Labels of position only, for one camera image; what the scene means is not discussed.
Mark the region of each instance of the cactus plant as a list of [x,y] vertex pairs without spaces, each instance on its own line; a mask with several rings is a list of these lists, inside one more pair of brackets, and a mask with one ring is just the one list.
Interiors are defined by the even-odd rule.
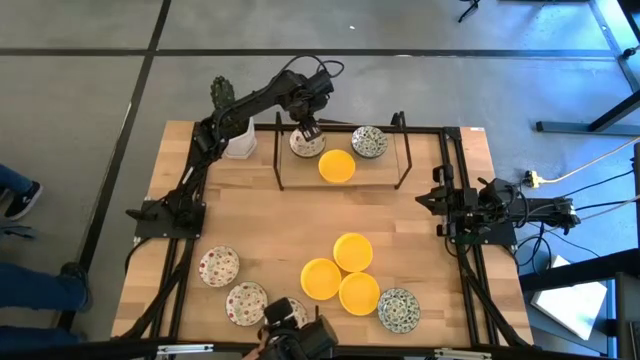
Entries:
[[[223,76],[216,76],[211,83],[211,101],[216,110],[224,109],[225,107],[236,101],[235,92],[233,91],[233,85]],[[247,131],[249,126],[249,119],[231,119],[225,117],[220,120],[220,130],[227,134],[229,138],[242,135]]]

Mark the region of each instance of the wooden tabletop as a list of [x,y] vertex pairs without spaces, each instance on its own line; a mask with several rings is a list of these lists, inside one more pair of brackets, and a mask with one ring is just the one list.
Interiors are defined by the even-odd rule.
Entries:
[[[193,122],[167,123],[149,187],[152,198],[176,185],[192,128]],[[462,128],[461,132],[469,177],[472,186],[479,188],[478,177],[490,180],[494,176],[487,139],[481,128]],[[413,170],[399,190],[386,186],[284,191],[278,190],[272,168],[273,132],[258,131],[256,137],[258,147],[249,159],[223,159],[209,169],[205,226],[195,245],[180,340],[256,342],[259,325],[235,325],[224,310],[234,285],[255,281],[266,290],[269,301],[293,297],[310,314],[319,305],[340,345],[469,346],[457,261],[446,253],[443,239],[435,234],[440,217],[432,216],[414,200],[435,186],[431,170],[442,164],[437,136],[409,136]],[[450,149],[455,164],[455,152],[452,146]],[[460,186],[457,173],[456,181]],[[401,287],[417,297],[422,316],[412,332],[393,334],[380,324],[375,312],[356,317],[342,308],[337,296],[314,301],[302,291],[299,279],[304,264],[318,257],[332,259],[333,243],[346,232],[359,232],[371,241],[374,257],[365,272],[375,277],[382,291]],[[223,288],[205,285],[197,271],[202,255],[217,245],[231,246],[240,256],[237,278]],[[133,256],[113,325],[114,336],[127,331],[155,296],[166,249],[166,240],[152,240]],[[532,342],[513,260],[500,247],[484,246],[483,250],[493,300],[520,336]],[[170,298],[161,334],[168,332],[172,302]],[[486,342],[484,315],[477,299],[475,308],[481,339]]]

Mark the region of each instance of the yellow bowl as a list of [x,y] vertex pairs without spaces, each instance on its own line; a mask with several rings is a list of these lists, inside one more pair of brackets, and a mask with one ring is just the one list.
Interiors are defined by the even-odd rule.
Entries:
[[331,260],[313,259],[300,273],[300,285],[305,294],[314,300],[327,300],[338,292],[342,275]]
[[356,171],[356,162],[344,150],[330,150],[318,161],[318,170],[327,182],[340,184],[351,179]]
[[345,310],[353,315],[364,316],[376,309],[380,287],[371,275],[353,273],[342,280],[339,296]]
[[343,270],[358,272],[371,264],[373,248],[366,237],[348,233],[340,236],[333,245],[333,258]]

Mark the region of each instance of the gray floor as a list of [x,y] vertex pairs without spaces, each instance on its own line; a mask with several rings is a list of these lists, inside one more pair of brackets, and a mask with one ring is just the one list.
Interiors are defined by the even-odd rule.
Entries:
[[[619,9],[598,0],[613,31]],[[159,0],[0,0],[0,47],[146,47]],[[543,5],[483,0],[456,24],[466,3],[381,0],[332,2],[174,1],[161,48],[608,49],[588,4]],[[320,115],[383,124],[404,110],[410,125],[486,128],[498,176],[526,169],[554,178],[615,148],[626,138],[540,134],[539,120],[589,122],[631,94],[617,63],[599,59],[342,57],[343,75]],[[133,91],[141,58],[1,57],[0,162],[41,181],[46,192],[23,223],[33,242],[0,243],[0,261],[56,272],[76,258],[91,209]],[[243,94],[264,86],[287,57],[156,58],[100,237],[90,277],[95,301],[74,323],[107,339],[131,248],[134,222],[167,120],[199,120],[211,111],[208,86],[228,77]],[[315,64],[300,61],[299,71]],[[272,122],[275,110],[256,116]],[[625,120],[637,123],[638,115]],[[631,149],[528,196],[554,196],[630,170]],[[633,196],[632,177],[577,194],[579,205]],[[525,228],[522,236],[535,232]],[[585,221],[567,240],[599,254],[637,244],[634,209]],[[570,261],[587,252],[549,238]],[[53,314],[4,309],[0,325],[47,326]]]

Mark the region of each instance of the blue jeans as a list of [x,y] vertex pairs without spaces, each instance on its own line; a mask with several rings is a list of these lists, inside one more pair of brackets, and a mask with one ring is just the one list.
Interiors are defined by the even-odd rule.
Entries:
[[[86,300],[87,291],[79,279],[52,276],[0,263],[0,307],[75,311]],[[58,328],[0,326],[0,352],[63,346],[79,341],[77,336]]]
[[31,180],[0,164],[0,188],[7,188],[14,194],[24,194],[31,189]]

